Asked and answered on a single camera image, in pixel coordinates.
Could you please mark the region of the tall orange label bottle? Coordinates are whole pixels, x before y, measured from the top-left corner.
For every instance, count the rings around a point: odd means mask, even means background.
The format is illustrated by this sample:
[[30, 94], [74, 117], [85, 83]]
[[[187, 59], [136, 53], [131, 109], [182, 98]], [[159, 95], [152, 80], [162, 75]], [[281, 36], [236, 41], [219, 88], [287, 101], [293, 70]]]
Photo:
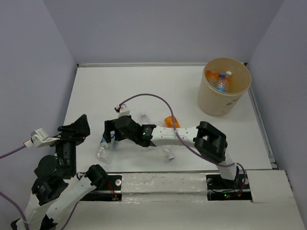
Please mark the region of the tall orange label bottle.
[[230, 82], [231, 82], [231, 77], [232, 77], [232, 72], [227, 71], [227, 72], [225, 73], [225, 79], [226, 79], [227, 84], [230, 84]]

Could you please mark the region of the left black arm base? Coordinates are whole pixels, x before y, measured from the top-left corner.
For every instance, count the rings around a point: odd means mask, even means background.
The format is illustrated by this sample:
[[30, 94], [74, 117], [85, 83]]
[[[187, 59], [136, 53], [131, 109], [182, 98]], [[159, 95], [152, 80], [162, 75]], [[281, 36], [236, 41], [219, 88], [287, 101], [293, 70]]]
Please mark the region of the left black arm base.
[[110, 174], [108, 181], [86, 194], [81, 201], [118, 202], [122, 200], [122, 174]]

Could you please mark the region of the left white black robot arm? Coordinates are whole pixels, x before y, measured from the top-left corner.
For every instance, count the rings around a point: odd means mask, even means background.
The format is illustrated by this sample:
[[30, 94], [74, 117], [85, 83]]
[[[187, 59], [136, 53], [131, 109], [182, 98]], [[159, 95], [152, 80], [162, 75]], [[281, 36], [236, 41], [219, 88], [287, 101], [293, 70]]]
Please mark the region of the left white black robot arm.
[[36, 129], [24, 143], [27, 148], [54, 147], [55, 153], [44, 156], [34, 170], [36, 180], [29, 203], [21, 217], [11, 223], [13, 230], [54, 230], [66, 211], [107, 183], [105, 170], [98, 164], [92, 165], [77, 184], [63, 194], [69, 185], [67, 180], [77, 175], [76, 147], [90, 135], [87, 116], [83, 114], [73, 123], [59, 126], [58, 131], [58, 135], [51, 137], [44, 129]]

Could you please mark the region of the short orange bottle orange cap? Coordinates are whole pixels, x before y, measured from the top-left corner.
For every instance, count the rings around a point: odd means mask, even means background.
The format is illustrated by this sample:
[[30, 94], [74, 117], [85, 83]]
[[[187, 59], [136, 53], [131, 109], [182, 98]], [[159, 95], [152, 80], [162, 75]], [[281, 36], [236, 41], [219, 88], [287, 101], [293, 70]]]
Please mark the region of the short orange bottle orange cap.
[[177, 119], [174, 116], [168, 116], [164, 119], [164, 124], [167, 128], [173, 128], [174, 126], [176, 128], [180, 128], [180, 125], [177, 121]]

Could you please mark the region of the green label water bottle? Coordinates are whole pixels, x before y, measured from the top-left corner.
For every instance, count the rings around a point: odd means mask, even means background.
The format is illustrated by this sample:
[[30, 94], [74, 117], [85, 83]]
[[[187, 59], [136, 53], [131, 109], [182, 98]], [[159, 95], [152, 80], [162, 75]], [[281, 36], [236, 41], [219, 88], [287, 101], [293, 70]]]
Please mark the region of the green label water bottle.
[[111, 142], [107, 143], [104, 137], [101, 138], [96, 156], [103, 163], [110, 164], [115, 150], [115, 132], [111, 132]]

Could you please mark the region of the blue label small bottle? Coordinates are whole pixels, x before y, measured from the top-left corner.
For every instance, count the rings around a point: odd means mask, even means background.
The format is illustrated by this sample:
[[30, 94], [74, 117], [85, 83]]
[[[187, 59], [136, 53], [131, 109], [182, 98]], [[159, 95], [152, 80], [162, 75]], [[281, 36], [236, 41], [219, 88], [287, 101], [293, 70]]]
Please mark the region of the blue label small bottle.
[[214, 88], [221, 92], [228, 92], [230, 84], [227, 84], [225, 79], [225, 73], [220, 73], [219, 78], [216, 81]]

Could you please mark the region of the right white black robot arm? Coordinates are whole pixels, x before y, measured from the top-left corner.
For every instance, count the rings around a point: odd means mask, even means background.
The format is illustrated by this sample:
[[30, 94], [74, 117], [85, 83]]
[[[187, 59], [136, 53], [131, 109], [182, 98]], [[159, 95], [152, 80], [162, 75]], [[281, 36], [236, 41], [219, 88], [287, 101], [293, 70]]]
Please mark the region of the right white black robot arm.
[[227, 153], [226, 135], [208, 122], [190, 128], [168, 128], [154, 124], [140, 125], [130, 115], [107, 120], [103, 138], [110, 143], [128, 139], [141, 147], [185, 146], [198, 157], [216, 165], [224, 187], [238, 183], [238, 168]]

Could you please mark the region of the orange bottle white cap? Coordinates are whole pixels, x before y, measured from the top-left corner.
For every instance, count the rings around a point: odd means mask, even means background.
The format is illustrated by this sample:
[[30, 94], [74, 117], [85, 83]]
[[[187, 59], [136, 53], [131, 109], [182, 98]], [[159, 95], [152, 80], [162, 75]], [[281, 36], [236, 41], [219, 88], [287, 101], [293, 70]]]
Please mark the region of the orange bottle white cap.
[[219, 78], [219, 73], [215, 71], [206, 71], [206, 78], [210, 80], [217, 80]]

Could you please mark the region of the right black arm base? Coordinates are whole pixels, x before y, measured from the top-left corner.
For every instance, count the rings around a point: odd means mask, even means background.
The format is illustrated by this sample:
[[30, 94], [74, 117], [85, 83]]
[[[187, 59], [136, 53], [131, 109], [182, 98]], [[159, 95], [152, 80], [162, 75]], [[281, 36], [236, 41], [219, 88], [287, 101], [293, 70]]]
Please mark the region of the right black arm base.
[[252, 201], [247, 175], [240, 174], [238, 181], [229, 181], [219, 174], [209, 174], [206, 184], [208, 201]]

